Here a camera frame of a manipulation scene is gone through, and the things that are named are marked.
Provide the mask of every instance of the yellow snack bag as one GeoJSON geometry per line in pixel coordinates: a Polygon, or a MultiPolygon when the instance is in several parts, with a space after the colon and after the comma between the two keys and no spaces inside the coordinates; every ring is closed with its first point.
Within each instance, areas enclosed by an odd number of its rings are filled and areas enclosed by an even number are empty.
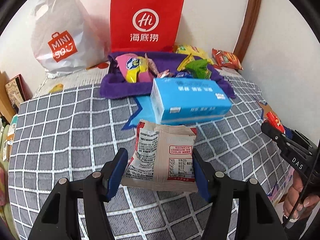
{"type": "Polygon", "coordinates": [[[175,53],[178,54],[191,54],[192,56],[198,56],[202,59],[206,59],[208,63],[211,65],[214,65],[214,62],[211,58],[209,58],[208,54],[203,50],[196,47],[193,47],[191,45],[178,45],[177,47],[174,47],[175,53]]]}
{"type": "Polygon", "coordinates": [[[177,71],[182,71],[186,68],[186,65],[192,61],[194,61],[195,58],[193,57],[192,54],[189,54],[189,56],[187,56],[179,65],[179,67],[177,68],[177,71]]]}
{"type": "Polygon", "coordinates": [[[127,62],[127,65],[128,64],[132,64],[130,68],[127,67],[128,71],[125,77],[129,83],[136,83],[138,74],[148,71],[148,63],[144,57],[132,58],[131,61],[129,60],[127,62]]]}

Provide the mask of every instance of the chip bag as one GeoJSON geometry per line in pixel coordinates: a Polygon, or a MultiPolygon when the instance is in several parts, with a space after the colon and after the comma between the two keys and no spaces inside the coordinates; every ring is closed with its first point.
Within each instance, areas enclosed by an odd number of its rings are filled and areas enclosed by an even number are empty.
{"type": "Polygon", "coordinates": [[[194,78],[199,79],[209,79],[211,76],[211,71],[207,69],[208,62],[205,59],[198,59],[191,61],[185,66],[194,78]]]}
{"type": "Polygon", "coordinates": [[[195,58],[193,57],[193,55],[192,54],[189,54],[189,56],[187,56],[181,63],[180,63],[180,65],[177,67],[177,71],[183,71],[183,70],[185,70],[186,68],[186,65],[188,64],[188,63],[190,63],[191,61],[194,61],[195,60],[195,58]]]}
{"type": "Polygon", "coordinates": [[[153,75],[148,71],[148,58],[127,53],[116,57],[116,61],[127,82],[152,82],[153,75]]]}
{"type": "Polygon", "coordinates": [[[219,67],[243,70],[238,57],[231,52],[212,49],[212,57],[215,59],[219,67]]]}
{"type": "Polygon", "coordinates": [[[135,151],[121,184],[158,191],[197,192],[192,161],[196,135],[195,126],[140,120],[135,151]]]}
{"type": "Polygon", "coordinates": [[[208,54],[203,50],[199,49],[196,47],[193,47],[191,45],[178,45],[173,48],[173,52],[178,53],[178,54],[185,54],[189,55],[191,54],[192,56],[198,56],[202,59],[206,59],[208,63],[211,65],[214,65],[214,62],[211,58],[209,58],[208,54]]]}

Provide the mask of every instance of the red paper bag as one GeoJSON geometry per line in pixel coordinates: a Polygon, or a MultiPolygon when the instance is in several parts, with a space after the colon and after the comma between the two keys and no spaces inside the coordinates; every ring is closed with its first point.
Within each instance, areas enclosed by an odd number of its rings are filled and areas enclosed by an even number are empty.
{"type": "Polygon", "coordinates": [[[111,51],[172,52],[184,0],[111,0],[111,51]]]}

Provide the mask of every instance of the gray plaid blanket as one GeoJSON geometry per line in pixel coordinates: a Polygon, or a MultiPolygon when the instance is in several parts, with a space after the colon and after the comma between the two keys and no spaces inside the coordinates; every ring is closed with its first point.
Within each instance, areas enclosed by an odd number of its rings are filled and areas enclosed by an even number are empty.
{"type": "MultiPolygon", "coordinates": [[[[256,177],[266,193],[282,187],[287,164],[260,130],[264,101],[260,89],[239,77],[228,77],[237,98],[222,120],[196,123],[195,147],[217,171],[233,179],[256,177]]],[[[133,98],[100,97],[100,85],[77,87],[20,105],[9,163],[9,196],[21,239],[27,239],[44,201],[56,182],[83,179],[113,159],[120,147],[134,152],[135,129],[121,130],[137,109],[133,98]]],[[[88,239],[83,202],[79,200],[82,239],[88,239]]],[[[210,204],[198,193],[153,192],[122,187],[106,204],[116,239],[200,239],[210,204]]],[[[237,220],[234,200],[228,239],[237,220]]]]}

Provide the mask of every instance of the finger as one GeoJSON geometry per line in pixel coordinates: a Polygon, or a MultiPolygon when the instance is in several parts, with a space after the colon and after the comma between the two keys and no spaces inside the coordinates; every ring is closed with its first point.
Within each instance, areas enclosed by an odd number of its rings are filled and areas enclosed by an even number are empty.
{"type": "Polygon", "coordinates": [[[299,192],[294,188],[290,187],[287,194],[288,200],[292,206],[295,205],[296,201],[299,198],[299,192]]]}
{"type": "Polygon", "coordinates": [[[302,215],[300,215],[299,219],[307,218],[311,215],[313,209],[317,206],[317,204],[313,204],[312,206],[309,206],[305,209],[302,215]]]}
{"type": "Polygon", "coordinates": [[[317,195],[309,195],[303,202],[303,206],[309,207],[319,202],[320,198],[317,195]]]}
{"type": "Polygon", "coordinates": [[[297,206],[297,210],[301,211],[302,208],[303,208],[303,205],[299,203],[298,206],[297,206]]]}
{"type": "MultiPolygon", "coordinates": [[[[292,211],[292,208],[293,208],[293,206],[290,204],[289,201],[284,201],[284,203],[283,203],[283,211],[284,211],[284,214],[286,215],[286,217],[289,217],[290,212],[292,211]]],[[[295,210],[294,213],[293,213],[292,218],[296,219],[297,217],[298,217],[298,212],[295,210]]]]}
{"type": "Polygon", "coordinates": [[[297,171],[293,172],[293,183],[292,186],[297,190],[298,192],[301,192],[303,189],[303,183],[300,178],[300,175],[297,171]]]}

